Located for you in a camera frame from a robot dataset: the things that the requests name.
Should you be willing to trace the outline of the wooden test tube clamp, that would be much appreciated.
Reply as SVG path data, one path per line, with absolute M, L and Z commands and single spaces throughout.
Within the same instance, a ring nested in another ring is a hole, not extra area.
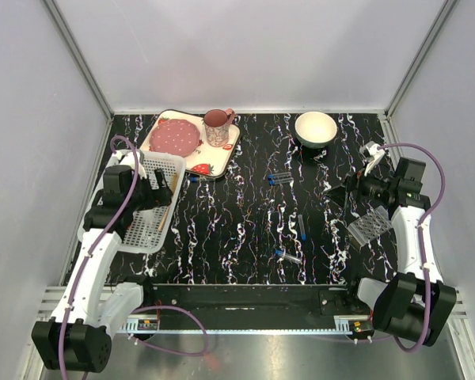
M 176 186 L 177 186 L 177 182 L 178 182 L 178 179 L 179 179 L 179 175 L 178 174 L 175 174 L 171 180 L 171 183 L 170 183 L 170 189 L 174 192 L 175 189 L 176 189 Z M 163 228 L 164 228 L 164 225 L 165 225 L 165 222 L 166 222 L 166 219 L 167 219 L 167 216 L 168 216 L 168 213 L 169 213 L 169 209 L 170 209 L 170 206 L 168 206 L 166 209 L 165 209 L 165 213 L 164 215 L 162 216 L 162 220 L 158 226 L 158 232 L 162 232 Z

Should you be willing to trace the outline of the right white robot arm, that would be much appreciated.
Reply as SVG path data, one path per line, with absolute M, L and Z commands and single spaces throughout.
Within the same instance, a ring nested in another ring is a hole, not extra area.
M 402 346 L 402 350 L 414 352 L 437 341 L 457 295 L 443 282 L 435 262 L 430 224 L 438 203 L 421 192 L 425 163 L 401 158 L 393 176 L 382 179 L 371 173 L 381 160 L 377 154 L 369 157 L 328 197 L 341 207 L 351 193 L 380 203 L 376 213 L 395 234 L 398 271 L 388 283 L 358 278 L 344 293 L 344 304 L 354 314 L 369 308 L 375 330 L 391 335 L 398 344 L 411 342 L 411 347 Z

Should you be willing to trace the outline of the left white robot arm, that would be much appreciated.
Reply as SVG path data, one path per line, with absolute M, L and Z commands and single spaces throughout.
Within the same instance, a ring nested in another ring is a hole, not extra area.
M 49 370 L 100 373 L 106 367 L 112 338 L 134 310 L 144 314 L 155 294 L 143 279 L 120 283 L 101 301 L 108 267 L 140 211 L 169 206 L 173 192 L 162 169 L 147 174 L 141 165 L 105 169 L 83 219 L 82 247 L 66 290 L 46 321 L 32 329 L 32 341 Z

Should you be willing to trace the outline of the small blue capped tube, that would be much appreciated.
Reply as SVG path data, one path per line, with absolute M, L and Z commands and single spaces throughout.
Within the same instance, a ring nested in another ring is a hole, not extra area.
M 207 181 L 207 178 L 205 178 L 205 177 L 191 177 L 190 181 L 192 183 L 205 182 L 205 181 Z

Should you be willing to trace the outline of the clear test tube rack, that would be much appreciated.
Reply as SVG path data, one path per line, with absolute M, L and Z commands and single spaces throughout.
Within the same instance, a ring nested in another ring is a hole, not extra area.
M 348 225 L 348 236 L 351 245 L 361 249 L 385 232 L 392 229 L 389 214 L 383 206 L 379 206 Z

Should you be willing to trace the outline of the pink polka dot plate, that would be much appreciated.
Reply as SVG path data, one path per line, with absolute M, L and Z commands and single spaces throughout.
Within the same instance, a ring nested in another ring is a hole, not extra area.
M 160 119 L 148 139 L 149 151 L 186 158 L 200 143 L 199 128 L 185 119 Z

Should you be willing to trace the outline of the white plastic perforated basket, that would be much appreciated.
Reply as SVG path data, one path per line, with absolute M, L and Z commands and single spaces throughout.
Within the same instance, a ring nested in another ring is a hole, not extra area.
M 158 188 L 154 171 L 160 169 L 165 182 L 173 192 L 169 206 L 136 211 L 134 220 L 127 228 L 118 250 L 125 253 L 153 254 L 158 252 L 165 241 L 168 225 L 173 217 L 174 207 L 181 189 L 181 175 L 185 171 L 185 160 L 179 156 L 149 151 L 139 151 L 140 161 L 147 174 L 150 186 Z

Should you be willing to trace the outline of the blue capped test tube middle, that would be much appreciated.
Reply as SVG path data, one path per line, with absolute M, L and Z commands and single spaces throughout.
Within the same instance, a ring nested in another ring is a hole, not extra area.
M 304 219 L 302 215 L 298 215 L 298 228 L 301 236 L 301 240 L 305 241 L 306 240 L 306 228 L 304 224 Z

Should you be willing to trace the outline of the blue capped test tube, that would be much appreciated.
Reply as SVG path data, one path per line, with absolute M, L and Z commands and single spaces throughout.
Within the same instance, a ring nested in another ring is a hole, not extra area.
M 279 184 L 283 183 L 284 181 L 288 182 L 292 178 L 291 173 L 284 172 L 284 173 L 273 173 L 268 175 L 268 182 L 269 184 Z
M 301 236 L 301 240 L 305 241 L 306 240 L 306 228 L 304 224 L 304 219 L 302 215 L 298 215 L 298 228 Z
M 282 260 L 287 260 L 291 263 L 294 263 L 294 264 L 302 264 L 302 259 L 296 257 L 296 256 L 293 256 L 291 254 L 288 254 L 288 253 L 285 253 L 281 250 L 276 250 L 275 251 L 275 255 L 279 258 L 279 259 L 282 259 Z

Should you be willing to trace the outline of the strawberry pattern square tray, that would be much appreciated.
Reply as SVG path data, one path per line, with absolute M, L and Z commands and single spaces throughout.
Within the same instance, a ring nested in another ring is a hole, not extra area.
M 212 146 L 207 142 L 201 116 L 166 110 L 154 122 L 140 150 L 182 157 L 187 172 L 219 178 L 225 174 L 240 137 L 241 131 L 232 124 L 228 141 Z

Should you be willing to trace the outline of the blue capped test tube upper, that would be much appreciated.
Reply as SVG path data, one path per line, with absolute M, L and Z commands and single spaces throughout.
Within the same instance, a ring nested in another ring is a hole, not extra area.
M 268 182 L 269 184 L 279 184 L 283 183 L 284 181 L 288 182 L 292 178 L 291 173 L 284 172 L 284 173 L 273 173 L 268 175 Z

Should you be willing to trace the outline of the white ceramic bowl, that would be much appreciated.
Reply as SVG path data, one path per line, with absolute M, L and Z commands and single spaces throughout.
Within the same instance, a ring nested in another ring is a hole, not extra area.
M 321 149 L 336 138 L 337 125 L 328 114 L 305 112 L 295 121 L 294 133 L 304 147 Z

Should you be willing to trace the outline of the pink patterned mug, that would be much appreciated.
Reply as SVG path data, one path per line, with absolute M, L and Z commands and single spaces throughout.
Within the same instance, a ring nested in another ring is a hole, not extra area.
M 230 125 L 233 123 L 235 111 L 212 109 L 203 117 L 203 125 L 207 143 L 213 147 L 224 146 L 229 141 Z

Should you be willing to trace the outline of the blue capped test tube lower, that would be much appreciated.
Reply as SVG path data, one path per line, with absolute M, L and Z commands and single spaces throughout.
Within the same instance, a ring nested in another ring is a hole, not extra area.
M 275 251 L 275 255 L 279 258 L 279 259 L 282 259 L 282 260 L 287 260 L 291 263 L 294 263 L 294 264 L 302 264 L 302 259 L 296 257 L 296 256 L 293 256 L 291 254 L 288 254 L 288 253 L 285 253 L 281 250 L 276 250 Z

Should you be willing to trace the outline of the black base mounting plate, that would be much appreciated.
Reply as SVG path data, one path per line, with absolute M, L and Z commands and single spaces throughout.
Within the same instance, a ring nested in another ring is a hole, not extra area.
M 340 335 L 371 314 L 342 285 L 157 284 L 143 305 L 180 307 L 209 333 Z

